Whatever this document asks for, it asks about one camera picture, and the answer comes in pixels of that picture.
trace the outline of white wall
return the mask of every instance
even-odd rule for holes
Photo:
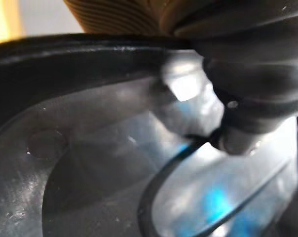
[[[19,0],[27,36],[82,32],[63,0]]]

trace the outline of ribbed surface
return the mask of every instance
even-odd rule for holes
[[[133,0],[64,0],[87,33],[160,35],[157,23]]]

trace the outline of blue light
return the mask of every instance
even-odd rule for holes
[[[199,208],[194,208],[192,213],[183,215],[174,222],[177,237],[196,236],[232,211],[232,206],[221,188],[209,190],[199,203]]]
[[[229,237],[257,237],[260,236],[255,220],[249,216],[239,214],[229,233]]]
[[[176,103],[176,107],[184,113],[184,115],[188,115],[191,112],[190,104],[188,102]]]
[[[179,153],[183,152],[187,148],[188,148],[188,144],[182,144],[182,145],[180,145],[180,147],[179,147]]]
[[[215,224],[231,211],[232,207],[222,189],[211,189],[202,199],[202,213],[208,225]]]

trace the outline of circular indentation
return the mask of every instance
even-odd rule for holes
[[[12,212],[8,212],[8,213],[6,214],[6,216],[7,216],[8,218],[12,218],[13,213],[12,213]]]
[[[237,101],[230,101],[228,104],[227,104],[227,107],[229,108],[229,109],[235,109],[235,108],[237,108],[238,107],[238,102]]]
[[[65,137],[57,130],[48,129],[38,131],[29,137],[27,154],[38,159],[56,159],[66,148]]]

